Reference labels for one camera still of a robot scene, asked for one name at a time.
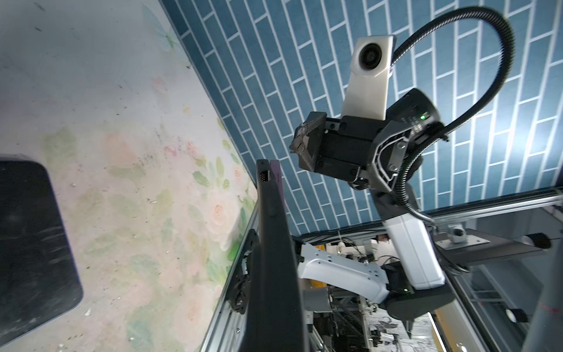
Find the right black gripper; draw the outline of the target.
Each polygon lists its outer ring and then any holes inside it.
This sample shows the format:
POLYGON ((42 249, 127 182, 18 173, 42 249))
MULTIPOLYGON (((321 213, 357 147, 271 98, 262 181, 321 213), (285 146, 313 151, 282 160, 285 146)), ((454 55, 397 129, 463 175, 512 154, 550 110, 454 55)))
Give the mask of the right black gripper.
POLYGON ((313 111, 297 127, 290 151, 303 170, 351 187, 380 193, 394 190, 403 161, 442 126, 432 101, 411 89, 386 110, 384 120, 313 111))

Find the black phone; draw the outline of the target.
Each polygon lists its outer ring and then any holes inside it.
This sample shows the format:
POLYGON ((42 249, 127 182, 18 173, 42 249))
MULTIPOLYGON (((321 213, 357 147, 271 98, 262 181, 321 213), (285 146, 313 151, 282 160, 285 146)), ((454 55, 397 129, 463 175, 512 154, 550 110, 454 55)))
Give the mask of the black phone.
POLYGON ((281 164, 279 160, 270 160, 270 167, 277 184, 282 207, 284 208, 284 210, 286 210, 285 199, 284 199, 283 177, 282 177, 281 164))
POLYGON ((84 289, 46 168, 1 157, 1 344, 75 308, 84 289))

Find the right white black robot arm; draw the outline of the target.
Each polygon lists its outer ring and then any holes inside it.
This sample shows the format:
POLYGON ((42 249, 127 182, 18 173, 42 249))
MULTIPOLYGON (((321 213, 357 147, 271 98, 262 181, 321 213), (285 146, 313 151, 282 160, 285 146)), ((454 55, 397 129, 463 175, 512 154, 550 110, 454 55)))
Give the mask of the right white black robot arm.
POLYGON ((401 321, 412 321, 452 301, 428 229, 413 215, 418 205, 412 189, 405 189, 405 204, 395 191, 403 162, 440 127, 436 108, 419 89, 391 105, 385 120, 338 119, 314 111, 297 127, 290 150, 299 157, 300 168, 368 190, 397 252, 394 262, 379 265, 322 253, 305 244, 300 278, 356 293, 401 321))

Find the black phone case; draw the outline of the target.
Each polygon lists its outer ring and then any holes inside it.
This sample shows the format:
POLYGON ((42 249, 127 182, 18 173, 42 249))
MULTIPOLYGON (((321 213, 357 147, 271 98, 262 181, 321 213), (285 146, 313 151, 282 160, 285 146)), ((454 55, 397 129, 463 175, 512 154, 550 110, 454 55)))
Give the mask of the black phone case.
POLYGON ((296 248, 270 161, 256 161, 259 242, 252 249, 240 351, 308 351, 296 248))

